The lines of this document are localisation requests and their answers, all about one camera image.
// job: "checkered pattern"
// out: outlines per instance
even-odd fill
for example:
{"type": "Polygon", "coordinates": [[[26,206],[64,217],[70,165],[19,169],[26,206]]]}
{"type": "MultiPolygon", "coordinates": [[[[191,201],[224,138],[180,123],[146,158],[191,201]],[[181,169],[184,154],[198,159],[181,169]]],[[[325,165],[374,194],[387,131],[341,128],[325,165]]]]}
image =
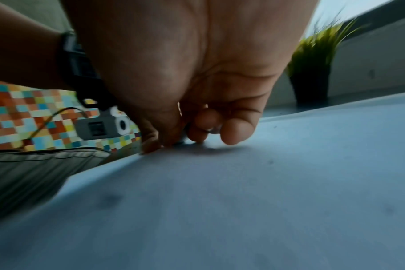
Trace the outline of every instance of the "checkered pattern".
{"type": "Polygon", "coordinates": [[[51,115],[65,107],[80,108],[88,117],[99,115],[97,109],[82,107],[74,92],[33,89],[0,81],[0,149],[18,148],[24,143],[27,151],[82,146],[116,151],[140,139],[137,126],[132,125],[133,132],[126,136],[82,141],[73,123],[83,117],[78,111],[68,110],[55,116],[31,141],[26,140],[51,115]]]}

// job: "plant pot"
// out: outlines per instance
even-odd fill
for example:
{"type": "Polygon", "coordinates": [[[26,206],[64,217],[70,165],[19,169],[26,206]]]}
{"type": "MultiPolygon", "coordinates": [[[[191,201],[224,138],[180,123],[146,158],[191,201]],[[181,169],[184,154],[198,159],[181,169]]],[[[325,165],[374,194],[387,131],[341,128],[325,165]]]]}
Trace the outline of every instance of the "plant pot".
{"type": "Polygon", "coordinates": [[[330,66],[306,70],[290,77],[298,107],[320,107],[328,104],[330,66]]]}

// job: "hand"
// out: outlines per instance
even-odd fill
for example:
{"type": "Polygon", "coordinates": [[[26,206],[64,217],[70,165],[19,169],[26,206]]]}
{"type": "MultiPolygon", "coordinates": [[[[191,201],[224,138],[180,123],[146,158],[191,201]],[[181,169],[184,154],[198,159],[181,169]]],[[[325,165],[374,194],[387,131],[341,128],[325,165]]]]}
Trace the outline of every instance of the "hand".
{"type": "Polygon", "coordinates": [[[187,122],[193,141],[209,130],[228,145],[248,139],[317,2],[63,0],[144,152],[175,143],[187,122]]]}

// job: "wire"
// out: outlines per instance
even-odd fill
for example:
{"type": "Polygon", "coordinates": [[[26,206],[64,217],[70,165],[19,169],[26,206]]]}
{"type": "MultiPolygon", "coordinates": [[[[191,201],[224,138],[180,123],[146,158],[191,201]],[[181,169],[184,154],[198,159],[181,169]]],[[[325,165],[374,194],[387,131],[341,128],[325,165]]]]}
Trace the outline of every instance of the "wire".
{"type": "Polygon", "coordinates": [[[51,120],[52,120],[56,115],[58,115],[58,114],[60,114],[60,113],[62,113],[62,112],[64,112],[64,111],[72,110],[72,109],[75,109],[75,110],[80,111],[80,113],[82,114],[83,117],[88,118],[88,115],[85,113],[85,111],[81,110],[80,108],[76,108],[76,107],[66,107],[66,108],[62,108],[62,109],[56,111],[52,116],[50,116],[37,130],[35,130],[35,131],[29,136],[29,138],[23,140],[23,141],[22,141],[22,142],[23,142],[22,146],[20,146],[18,149],[24,149],[25,146],[26,146],[25,143],[24,143],[24,141],[29,141],[29,140],[33,139],[41,130],[43,130],[43,129],[48,125],[49,122],[51,122],[51,120]]]}

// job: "wristwatch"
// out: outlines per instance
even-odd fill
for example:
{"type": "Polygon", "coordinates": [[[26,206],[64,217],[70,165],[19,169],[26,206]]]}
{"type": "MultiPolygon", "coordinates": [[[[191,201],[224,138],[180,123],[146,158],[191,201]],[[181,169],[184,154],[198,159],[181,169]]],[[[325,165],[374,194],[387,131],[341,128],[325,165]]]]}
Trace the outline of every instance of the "wristwatch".
{"type": "Polygon", "coordinates": [[[117,105],[73,32],[62,35],[57,65],[62,78],[76,91],[77,99],[84,107],[105,111],[117,105]],[[96,104],[87,104],[85,99],[92,99],[96,104]]]}

